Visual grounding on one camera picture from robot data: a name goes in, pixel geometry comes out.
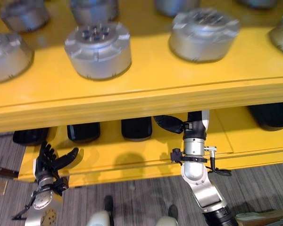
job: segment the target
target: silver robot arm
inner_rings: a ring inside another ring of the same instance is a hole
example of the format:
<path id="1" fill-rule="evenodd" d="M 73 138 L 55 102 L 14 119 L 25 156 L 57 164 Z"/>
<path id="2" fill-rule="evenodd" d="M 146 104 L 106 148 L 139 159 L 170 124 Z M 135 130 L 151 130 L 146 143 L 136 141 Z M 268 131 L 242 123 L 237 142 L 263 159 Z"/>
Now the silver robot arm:
<path id="1" fill-rule="evenodd" d="M 51 145 L 44 142 L 40 153 L 34 162 L 34 175 L 38 188 L 31 195 L 31 200 L 25 208 L 16 214 L 12 220 L 25 220 L 25 226 L 55 226 L 57 211 L 62 206 L 62 192 L 68 189 L 68 180 L 60 178 L 58 170 L 70 164 L 78 154 L 78 148 L 56 158 Z"/>
<path id="2" fill-rule="evenodd" d="M 156 123 L 171 132 L 182 133 L 184 152 L 179 148 L 173 149 L 171 160 L 180 163 L 181 175 L 192 189 L 192 194 L 199 205 L 206 223 L 209 226 L 238 226 L 232 216 L 224 197 L 217 187 L 209 180 L 207 167 L 204 163 L 205 151 L 210 152 L 211 172 L 230 176 L 229 170 L 215 168 L 216 147 L 204 146 L 209 123 L 209 111 L 188 113 L 188 121 L 182 122 L 172 116 L 155 116 Z"/>

